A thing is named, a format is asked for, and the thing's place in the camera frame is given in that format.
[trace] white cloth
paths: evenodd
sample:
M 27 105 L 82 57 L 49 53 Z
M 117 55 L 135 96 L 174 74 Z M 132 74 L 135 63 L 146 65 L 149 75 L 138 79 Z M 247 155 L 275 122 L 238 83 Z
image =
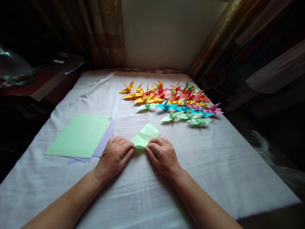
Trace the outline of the white cloth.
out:
M 0 228 L 20 228 L 72 187 L 98 162 L 67 165 L 67 158 L 44 155 L 76 113 L 108 115 L 114 134 L 131 140 L 148 122 L 168 138 L 179 163 L 235 219 L 300 203 L 248 142 L 223 116 L 206 128 L 176 121 L 158 107 L 139 112 L 122 99 L 122 80 L 135 86 L 163 80 L 165 86 L 189 80 L 184 74 L 85 72 L 52 112 L 29 148 L 0 185 Z M 89 205 L 77 228 L 189 228 L 191 217 L 168 181 L 146 154 L 135 154 Z

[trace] stack of paper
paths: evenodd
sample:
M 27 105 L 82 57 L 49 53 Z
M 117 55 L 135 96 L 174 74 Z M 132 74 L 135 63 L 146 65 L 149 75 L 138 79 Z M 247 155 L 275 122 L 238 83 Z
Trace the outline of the stack of paper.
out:
M 68 164 L 101 156 L 113 136 L 114 121 L 101 115 L 76 114 L 57 136 L 46 155 L 67 156 Z

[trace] plastic bag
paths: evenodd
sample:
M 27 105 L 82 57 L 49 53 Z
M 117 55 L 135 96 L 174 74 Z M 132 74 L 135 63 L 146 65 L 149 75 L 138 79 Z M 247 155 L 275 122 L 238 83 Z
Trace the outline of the plastic bag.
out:
M 270 165 L 278 176 L 293 190 L 296 194 L 305 194 L 305 172 L 297 171 L 284 166 L 274 164 L 274 156 L 269 152 L 269 144 L 258 132 L 252 130 L 252 134 L 257 138 L 261 147 L 253 147 L 260 156 Z

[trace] right hand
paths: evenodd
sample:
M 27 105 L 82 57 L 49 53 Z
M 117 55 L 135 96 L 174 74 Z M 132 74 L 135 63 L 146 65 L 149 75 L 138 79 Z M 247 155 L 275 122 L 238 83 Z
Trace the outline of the right hand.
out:
M 169 140 L 162 137 L 151 139 L 146 146 L 146 152 L 157 170 L 167 179 L 175 181 L 179 178 L 182 168 Z

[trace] forearm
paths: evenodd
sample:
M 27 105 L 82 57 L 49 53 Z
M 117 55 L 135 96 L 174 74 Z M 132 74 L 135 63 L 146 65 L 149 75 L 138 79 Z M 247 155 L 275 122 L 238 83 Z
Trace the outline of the forearm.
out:
M 72 228 L 106 183 L 90 171 L 23 228 Z
M 178 179 L 170 179 L 198 228 L 241 228 L 239 224 L 214 201 L 182 169 Z

